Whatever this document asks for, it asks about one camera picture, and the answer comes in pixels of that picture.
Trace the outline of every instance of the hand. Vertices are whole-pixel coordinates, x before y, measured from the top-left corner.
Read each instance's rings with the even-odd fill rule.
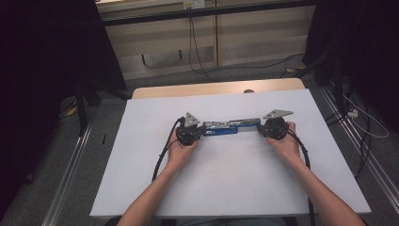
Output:
[[[190,146],[184,146],[181,144],[176,137],[176,130],[173,131],[172,136],[169,141],[169,149],[168,149],[168,163],[167,167],[170,167],[174,170],[179,170],[191,156],[191,153],[197,148],[199,141],[196,140]]]
[[[287,123],[288,128],[295,133],[295,123],[290,121],[287,121]],[[281,140],[276,140],[270,137],[267,137],[265,140],[268,144],[273,146],[279,158],[281,158],[288,164],[291,165],[293,161],[300,159],[299,144],[290,135],[287,134]]]

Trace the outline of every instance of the white tabletop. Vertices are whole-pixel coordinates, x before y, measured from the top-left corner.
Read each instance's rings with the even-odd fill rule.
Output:
[[[371,212],[307,89],[128,101],[90,213],[121,216],[151,183],[173,123],[190,112],[201,121],[261,118],[291,110],[309,151],[311,169],[357,213]],[[160,170],[165,166],[166,156]],[[161,202],[168,218],[270,217],[308,214],[306,193],[258,132],[202,137]]]

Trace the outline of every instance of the forearm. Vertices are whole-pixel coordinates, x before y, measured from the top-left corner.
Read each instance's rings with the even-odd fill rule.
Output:
[[[301,159],[291,161],[290,165],[326,225],[364,225],[352,208],[320,181]]]
[[[176,172],[177,169],[166,167],[129,206],[118,225],[148,225]]]

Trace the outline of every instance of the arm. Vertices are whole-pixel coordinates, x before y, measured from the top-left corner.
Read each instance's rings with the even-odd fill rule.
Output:
[[[176,140],[173,132],[170,143]],[[179,169],[184,166],[191,153],[198,146],[196,140],[191,146],[184,146],[178,141],[173,142],[168,149],[168,162],[159,176],[141,193],[140,196],[129,206],[120,219],[122,225],[148,225],[152,215],[155,213],[159,203],[166,193],[171,180]]]
[[[289,128],[295,131],[295,124],[293,122],[288,123]],[[266,142],[274,147],[279,158],[294,171],[296,178],[305,189],[314,208],[326,225],[364,225],[355,211],[305,166],[300,158],[296,140],[287,135],[282,140],[268,137]]]

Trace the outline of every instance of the black controller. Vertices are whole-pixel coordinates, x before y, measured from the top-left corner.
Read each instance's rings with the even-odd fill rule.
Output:
[[[185,118],[181,118],[180,126],[176,129],[177,140],[184,146],[190,146],[200,139],[206,132],[206,126],[198,127],[198,123],[199,121],[194,116],[187,113]]]
[[[283,118],[267,120],[264,125],[257,125],[256,128],[264,137],[277,140],[283,139],[288,132],[288,124]]]

